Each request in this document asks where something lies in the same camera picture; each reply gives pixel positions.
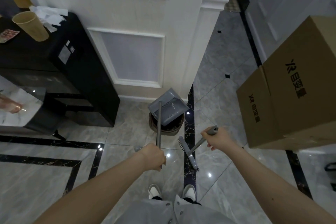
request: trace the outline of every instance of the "small cardboard box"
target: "small cardboard box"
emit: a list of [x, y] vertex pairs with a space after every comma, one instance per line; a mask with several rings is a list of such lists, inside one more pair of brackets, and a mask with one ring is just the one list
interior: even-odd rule
[[280, 133], [300, 148], [335, 143], [336, 17], [309, 16], [263, 67]]
[[274, 148], [272, 143], [285, 139], [274, 116], [262, 66], [239, 87], [237, 97], [250, 148]]

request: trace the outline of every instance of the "pants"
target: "pants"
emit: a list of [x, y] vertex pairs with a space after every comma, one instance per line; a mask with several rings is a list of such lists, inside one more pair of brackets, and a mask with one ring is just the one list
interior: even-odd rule
[[[162, 201], [162, 198], [160, 198], [160, 197], [153, 197], [152, 199], [156, 199], [156, 200], [161, 200]], [[187, 202], [189, 202], [189, 203], [191, 203], [191, 204], [201, 205], [200, 203], [197, 203], [196, 201], [193, 201], [189, 197], [185, 197], [184, 200], [187, 201]]]

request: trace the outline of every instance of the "crumpled white paper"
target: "crumpled white paper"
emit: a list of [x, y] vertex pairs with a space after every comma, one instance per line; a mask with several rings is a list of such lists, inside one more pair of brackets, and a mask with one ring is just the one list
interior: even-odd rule
[[40, 22], [52, 33], [57, 31], [57, 28], [52, 25], [61, 26], [60, 22], [65, 18], [61, 15], [68, 16], [67, 9], [51, 8], [47, 6], [30, 6], [29, 10], [36, 13]]

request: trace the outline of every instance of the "person's right hand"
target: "person's right hand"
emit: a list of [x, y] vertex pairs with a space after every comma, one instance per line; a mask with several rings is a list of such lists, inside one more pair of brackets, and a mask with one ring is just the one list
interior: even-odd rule
[[207, 131], [210, 128], [212, 127], [208, 127], [207, 129], [203, 130], [201, 135], [205, 140], [207, 140], [208, 147], [211, 147], [212, 151], [215, 149], [225, 151], [226, 148], [234, 144], [234, 141], [231, 139], [226, 129], [220, 127], [218, 128], [217, 134], [210, 136], [207, 134]]
[[159, 147], [150, 143], [144, 146], [141, 150], [134, 154], [134, 156], [141, 156], [143, 159], [144, 170], [157, 170], [161, 171], [160, 166], [166, 164], [166, 156]]

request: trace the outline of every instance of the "gray clothing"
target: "gray clothing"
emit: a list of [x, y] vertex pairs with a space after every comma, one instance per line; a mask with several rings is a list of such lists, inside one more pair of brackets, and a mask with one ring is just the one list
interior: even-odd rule
[[235, 224], [220, 212], [191, 204], [178, 195], [170, 201], [144, 199], [133, 202], [115, 224]]

